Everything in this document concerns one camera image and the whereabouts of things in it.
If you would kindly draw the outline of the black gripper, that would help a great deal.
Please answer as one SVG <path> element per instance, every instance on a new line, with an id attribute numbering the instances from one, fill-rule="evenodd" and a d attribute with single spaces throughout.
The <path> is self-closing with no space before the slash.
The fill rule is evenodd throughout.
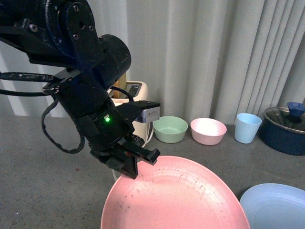
<path id="1" fill-rule="evenodd" d="M 159 150 L 148 150 L 140 146 L 143 139 L 134 135 L 133 122 L 138 121 L 141 112 L 160 107 L 156 102 L 128 102 L 118 106 L 110 105 L 98 113 L 78 119 L 78 127 L 84 133 L 91 148 L 91 154 L 109 168 L 136 179 L 137 159 L 155 163 Z"/>

